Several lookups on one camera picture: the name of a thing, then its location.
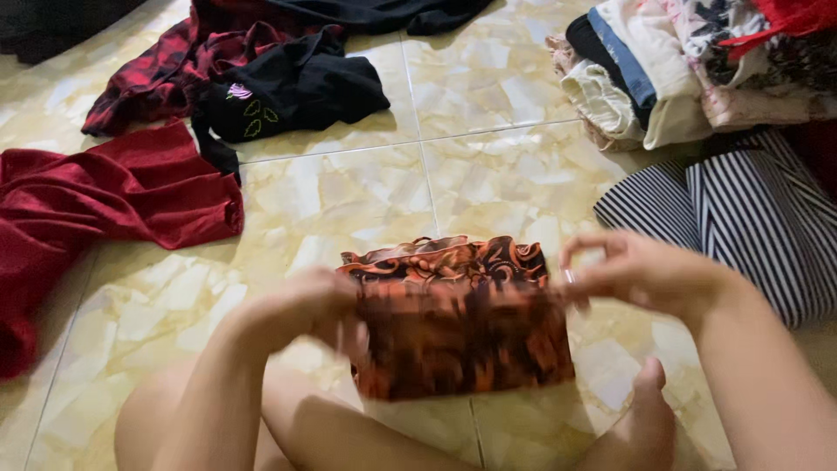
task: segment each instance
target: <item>hand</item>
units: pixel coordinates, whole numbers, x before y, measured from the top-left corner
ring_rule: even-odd
[[[568,269],[573,255],[591,248],[603,248],[605,259],[572,272],[572,282],[558,288],[581,305],[588,297],[617,298],[688,324],[737,288],[755,289],[705,256],[627,230],[573,237],[562,250],[561,267]]]
[[[346,275],[317,267],[287,278],[276,290],[243,304],[234,315],[253,348],[273,353],[300,335],[312,335],[338,353],[366,353],[366,324],[355,315],[359,286]]]

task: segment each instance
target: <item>red and black plaid shirt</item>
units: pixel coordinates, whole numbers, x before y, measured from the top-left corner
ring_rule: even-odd
[[[296,23],[291,14],[258,0],[223,6],[193,0],[190,18],[172,26],[149,50],[113,74],[81,131],[116,136],[132,121],[190,116],[212,78],[277,44],[320,29]]]

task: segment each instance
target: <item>stack of folded clothes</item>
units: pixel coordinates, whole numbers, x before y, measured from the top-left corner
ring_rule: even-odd
[[[835,26],[837,0],[608,0],[547,46],[593,141],[618,152],[837,117]]]

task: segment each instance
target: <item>floral fabric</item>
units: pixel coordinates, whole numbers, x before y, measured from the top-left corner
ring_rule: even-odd
[[[459,236],[343,260],[337,270],[361,283],[357,315],[369,327],[369,354],[354,365],[365,397],[500,391],[575,376],[562,302],[544,289],[538,244]]]

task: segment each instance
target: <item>thigh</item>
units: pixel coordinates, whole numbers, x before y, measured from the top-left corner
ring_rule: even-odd
[[[148,471],[192,375],[194,360],[170,366],[143,381],[128,396],[116,422],[114,448],[120,471]],[[292,471],[270,432],[259,422],[256,471]]]
[[[363,415],[304,375],[269,365],[262,417],[285,456],[315,471],[478,469]]]

